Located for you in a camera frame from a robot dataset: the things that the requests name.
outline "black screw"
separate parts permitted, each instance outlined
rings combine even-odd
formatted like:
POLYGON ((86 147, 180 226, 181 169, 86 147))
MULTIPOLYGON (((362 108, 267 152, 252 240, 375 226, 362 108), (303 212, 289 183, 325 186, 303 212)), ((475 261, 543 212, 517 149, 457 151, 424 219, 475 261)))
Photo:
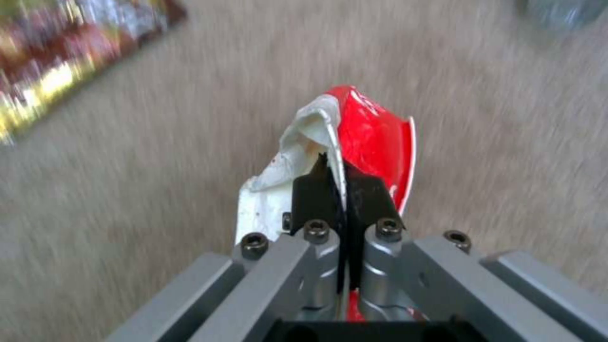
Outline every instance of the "black screw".
POLYGON ((268 239, 260 232, 250 232, 241 239, 243 258, 258 260, 268 250, 268 239))
POLYGON ((403 225, 400 221, 392 218, 381 218, 376 223, 376 237, 385 242, 397 242, 401 240, 403 225))
POLYGON ((323 220, 304 223, 304 239, 314 245, 321 245, 330 238, 330 226, 323 220))
POLYGON ((283 230, 284 231, 291 230, 291 213, 288 211, 283 213, 283 230))
POLYGON ((471 242, 469 236, 465 233, 461 231, 446 231, 445 233, 443 233, 443 237, 445 237, 461 251, 465 252, 466 254, 469 254, 473 243, 471 242))

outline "shiny wrapper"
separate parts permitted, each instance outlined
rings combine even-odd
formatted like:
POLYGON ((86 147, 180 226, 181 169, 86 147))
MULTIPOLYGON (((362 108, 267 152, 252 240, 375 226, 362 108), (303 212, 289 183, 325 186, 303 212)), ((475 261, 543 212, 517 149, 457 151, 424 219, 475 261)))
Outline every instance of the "shiny wrapper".
POLYGON ((0 144, 185 17, 173 0, 0 0, 0 144))

